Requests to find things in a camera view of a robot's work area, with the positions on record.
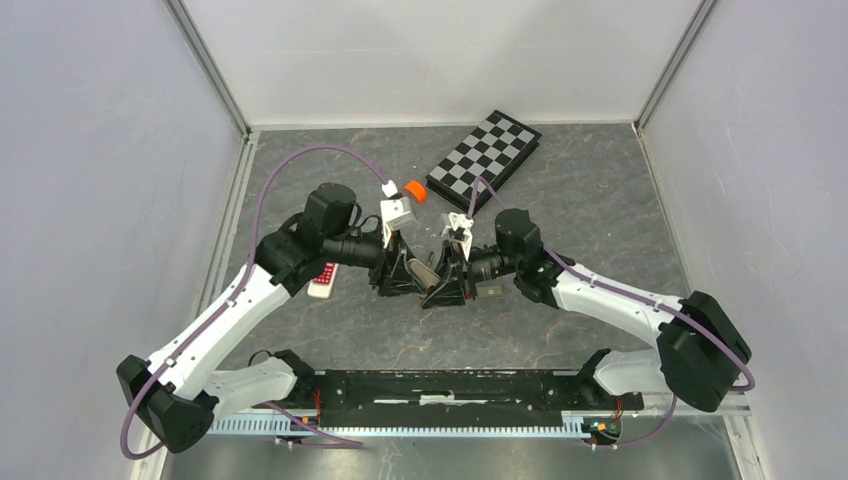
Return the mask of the white beige remote control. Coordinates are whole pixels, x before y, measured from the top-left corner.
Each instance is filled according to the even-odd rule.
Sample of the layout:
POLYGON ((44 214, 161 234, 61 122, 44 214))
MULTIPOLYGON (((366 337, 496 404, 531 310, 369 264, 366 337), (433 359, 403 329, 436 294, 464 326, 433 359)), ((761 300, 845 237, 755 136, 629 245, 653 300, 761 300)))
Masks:
POLYGON ((408 259, 406 270, 422 293, 430 292, 441 282, 441 277, 418 259, 408 259))

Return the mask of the beige battery cover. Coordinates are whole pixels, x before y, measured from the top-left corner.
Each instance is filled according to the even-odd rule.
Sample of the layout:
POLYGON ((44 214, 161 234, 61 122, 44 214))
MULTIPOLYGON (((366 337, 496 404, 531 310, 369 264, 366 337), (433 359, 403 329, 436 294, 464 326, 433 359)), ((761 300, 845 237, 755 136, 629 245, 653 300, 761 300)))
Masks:
POLYGON ((478 296, 480 298, 491 298, 503 295, 503 288, 501 285, 481 285, 477 289, 478 296))

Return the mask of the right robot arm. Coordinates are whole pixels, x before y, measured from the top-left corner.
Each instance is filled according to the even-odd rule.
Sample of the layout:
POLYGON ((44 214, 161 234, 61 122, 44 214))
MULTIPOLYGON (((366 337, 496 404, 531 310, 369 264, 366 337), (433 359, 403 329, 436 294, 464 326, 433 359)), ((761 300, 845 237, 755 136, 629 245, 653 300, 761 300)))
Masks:
POLYGON ((617 395, 668 392, 714 412, 729 393, 755 388, 751 349, 712 295, 654 293, 599 275, 547 246, 526 210, 501 211, 496 243, 486 249, 473 247, 469 215, 446 213, 442 220, 448 250, 459 257, 463 299, 475 295, 478 281, 512 276, 527 300, 594 318, 647 344, 641 351, 598 351, 577 382, 585 405, 602 408, 617 395))

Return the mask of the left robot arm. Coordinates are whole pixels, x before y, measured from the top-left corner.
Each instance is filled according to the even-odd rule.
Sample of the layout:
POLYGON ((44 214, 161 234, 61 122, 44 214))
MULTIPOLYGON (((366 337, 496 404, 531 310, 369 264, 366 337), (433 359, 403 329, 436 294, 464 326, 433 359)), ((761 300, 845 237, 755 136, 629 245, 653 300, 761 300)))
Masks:
POLYGON ((410 198, 393 182, 382 187, 378 226, 362 232, 354 191, 324 183, 304 209, 275 231, 255 237, 232 283, 173 340, 146 357, 129 355, 116 369, 129 410, 121 427, 126 458, 161 449, 182 453, 215 420, 269 401, 306 405, 313 379, 285 360, 221 371, 224 358, 270 313, 318 277, 326 264, 376 270, 401 227, 414 221, 410 198))

